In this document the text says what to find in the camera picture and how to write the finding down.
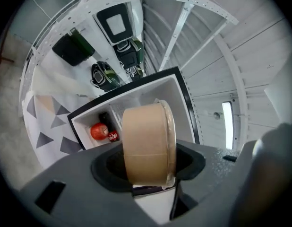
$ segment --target coca-cola can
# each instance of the coca-cola can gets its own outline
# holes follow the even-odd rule
[[[100,113],[99,114],[99,119],[100,119],[101,123],[103,123],[103,124],[105,124],[107,126],[107,129],[108,129],[108,132],[109,132],[108,133],[108,139],[110,140],[110,142],[118,141],[119,140],[119,134],[116,131],[109,114],[107,112]]]

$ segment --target gray floor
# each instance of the gray floor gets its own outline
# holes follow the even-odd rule
[[[0,67],[0,168],[15,189],[42,171],[32,149],[24,121],[18,117],[18,95],[23,63],[30,44],[9,35],[4,56],[15,63]]]

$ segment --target gray triangle pattern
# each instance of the gray triangle pattern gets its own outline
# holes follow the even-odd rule
[[[61,114],[69,114],[70,111],[68,111],[65,107],[63,107],[61,105],[61,107],[59,108],[59,110],[57,111],[56,115],[61,115]]]
[[[49,138],[48,136],[46,136],[45,134],[43,134],[42,132],[40,132],[39,134],[39,138],[38,138],[38,141],[37,141],[37,148],[43,146],[43,145],[46,145],[50,142],[52,142],[53,139],[52,138]]]
[[[37,118],[36,115],[36,109],[34,107],[34,96],[32,96],[31,100],[29,101],[26,110],[35,118]]]
[[[52,102],[53,102],[53,108],[55,110],[55,114],[57,114],[57,112],[59,111],[61,104],[58,103],[58,101],[52,97]]]
[[[62,119],[59,119],[57,116],[54,118],[51,129],[66,124]]]
[[[79,145],[79,143],[63,137],[60,148],[61,152],[64,152],[66,154],[72,154],[78,152],[81,149],[82,147]]]

